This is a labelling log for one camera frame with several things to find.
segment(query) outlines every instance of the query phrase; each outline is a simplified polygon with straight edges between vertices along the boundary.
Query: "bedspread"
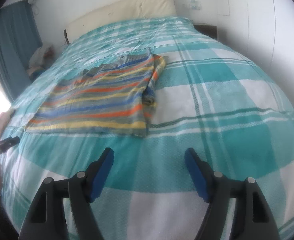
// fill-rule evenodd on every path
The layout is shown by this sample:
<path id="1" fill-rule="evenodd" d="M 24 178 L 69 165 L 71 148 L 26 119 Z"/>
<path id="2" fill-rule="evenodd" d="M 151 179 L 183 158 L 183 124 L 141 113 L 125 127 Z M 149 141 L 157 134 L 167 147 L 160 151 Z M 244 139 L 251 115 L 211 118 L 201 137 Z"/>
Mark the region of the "bedspread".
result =
<path id="1" fill-rule="evenodd" d="M 116 134 L 27 133 L 25 125 L 62 79 L 146 48 L 168 57 L 156 84 L 156 112 L 145 138 Z M 294 233 L 294 110 L 279 87 L 252 61 L 198 33 L 186 18 L 137 19 L 105 25 L 71 43 L 14 102 L 3 138 L 21 142 L 0 156 L 3 204 L 19 230 L 45 177 L 71 177 L 115 153 L 101 196 L 91 204 L 105 239 L 194 239 L 207 204 L 185 167 L 193 147 L 232 179 L 254 177 L 281 239 Z M 68 231 L 77 239 L 70 204 Z M 223 239 L 228 238 L 234 202 Z"/>

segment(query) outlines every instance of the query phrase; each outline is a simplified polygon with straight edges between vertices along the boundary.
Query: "curtain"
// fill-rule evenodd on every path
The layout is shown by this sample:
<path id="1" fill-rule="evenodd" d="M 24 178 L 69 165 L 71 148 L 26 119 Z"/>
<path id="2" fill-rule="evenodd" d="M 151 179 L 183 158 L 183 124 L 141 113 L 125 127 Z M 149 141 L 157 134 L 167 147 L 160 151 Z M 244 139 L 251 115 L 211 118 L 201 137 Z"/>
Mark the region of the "curtain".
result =
<path id="1" fill-rule="evenodd" d="M 31 84 L 26 69 L 41 46 L 27 0 L 0 10 L 0 82 L 11 103 Z"/>

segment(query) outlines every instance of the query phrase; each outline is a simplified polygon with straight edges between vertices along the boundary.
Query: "striped sweater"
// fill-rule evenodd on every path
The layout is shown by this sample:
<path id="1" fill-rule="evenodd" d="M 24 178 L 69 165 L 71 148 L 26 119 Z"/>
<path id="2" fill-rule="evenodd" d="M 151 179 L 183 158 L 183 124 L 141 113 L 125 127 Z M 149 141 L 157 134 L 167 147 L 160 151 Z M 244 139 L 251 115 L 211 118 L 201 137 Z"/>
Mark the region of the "striped sweater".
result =
<path id="1" fill-rule="evenodd" d="M 156 107 L 164 58 L 149 49 L 61 80 L 26 125 L 27 132 L 108 132 L 144 137 Z"/>

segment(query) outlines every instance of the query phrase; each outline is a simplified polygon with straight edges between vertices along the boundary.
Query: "cream headboard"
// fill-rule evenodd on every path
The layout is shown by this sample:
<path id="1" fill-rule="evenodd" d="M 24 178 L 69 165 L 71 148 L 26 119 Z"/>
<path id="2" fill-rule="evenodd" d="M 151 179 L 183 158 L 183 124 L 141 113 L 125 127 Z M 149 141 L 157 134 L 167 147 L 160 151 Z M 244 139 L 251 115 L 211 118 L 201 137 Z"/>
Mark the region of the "cream headboard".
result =
<path id="1" fill-rule="evenodd" d="M 103 25 L 123 20 L 176 16 L 174 0 L 122 0 L 91 11 L 70 23 L 64 31 L 69 43 Z"/>

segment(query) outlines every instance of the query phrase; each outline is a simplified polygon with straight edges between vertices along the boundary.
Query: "yellow stripe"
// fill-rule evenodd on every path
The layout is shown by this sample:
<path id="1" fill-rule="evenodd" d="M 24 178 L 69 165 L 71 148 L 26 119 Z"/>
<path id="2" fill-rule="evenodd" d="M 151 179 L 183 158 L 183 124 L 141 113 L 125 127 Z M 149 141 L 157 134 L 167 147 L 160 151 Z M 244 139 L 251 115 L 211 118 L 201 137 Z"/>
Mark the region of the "yellow stripe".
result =
<path id="1" fill-rule="evenodd" d="M 131 91 L 127 92 L 127 93 L 117 93 L 117 94 L 112 94 L 112 95 L 106 95 L 106 96 L 101 96 L 101 97 L 90 97 L 90 98 L 76 98 L 73 100 L 67 100 L 66 102 L 63 102 L 61 104 L 57 104 L 54 105 L 52 107 L 40 107 L 40 111 L 42 110 L 48 110 L 48 109 L 52 109 L 53 107 L 60 107 L 60 106 L 65 106 L 68 104 L 73 104 L 73 103 L 77 103 L 77 102 L 83 102 L 83 101 L 89 101 L 89 100 L 100 100 L 100 99 L 107 99 L 107 98 L 114 98 L 114 97 L 125 97 L 130 95 L 131 92 L 136 92 L 136 91 L 140 91 L 140 90 L 145 90 L 145 87 L 142 88 L 133 88 Z"/>
<path id="2" fill-rule="evenodd" d="M 116 78 L 125 77 L 125 76 L 131 75 L 131 74 L 135 74 L 135 73 L 140 72 L 140 71 L 150 70 L 150 69 L 153 69 L 153 68 L 154 68 L 154 66 L 138 68 L 138 69 L 136 69 L 136 70 L 133 70 L 133 71 L 130 71 L 130 72 L 126 72 L 126 73 L 124 73 L 124 74 L 122 74 L 122 75 L 119 75 L 119 76 L 108 76 L 108 75 L 106 75 L 106 76 L 102 76 L 102 77 L 100 77 L 100 78 L 98 78 L 98 79 L 95 79 L 95 80 L 92 80 L 92 81 L 90 81 L 90 82 L 84 82 L 84 83 L 82 83 L 82 84 L 80 84 L 80 85 L 75 85 L 73 89 L 77 89 L 78 87 L 81 87 L 81 86 L 83 86 L 84 84 L 87 86 L 87 85 L 90 85 L 90 84 L 96 83 L 96 82 L 98 82 L 98 81 L 100 81 L 100 80 L 102 80 L 102 79 L 112 80 L 112 79 L 116 79 Z M 65 91 L 63 91 L 63 92 L 51 92 L 51 94 L 53 94 L 53 95 L 59 95 L 59 94 L 63 94 L 63 93 L 65 93 Z"/>
<path id="3" fill-rule="evenodd" d="M 71 123 L 57 123 L 46 126 L 26 127 L 26 130 L 54 130 L 54 129 L 70 129 L 70 128 L 88 128 L 88 127 L 106 127 L 116 129 L 141 129 L 146 128 L 146 123 L 137 121 L 134 123 L 117 123 L 117 122 L 100 122 L 100 121 L 81 121 Z"/>

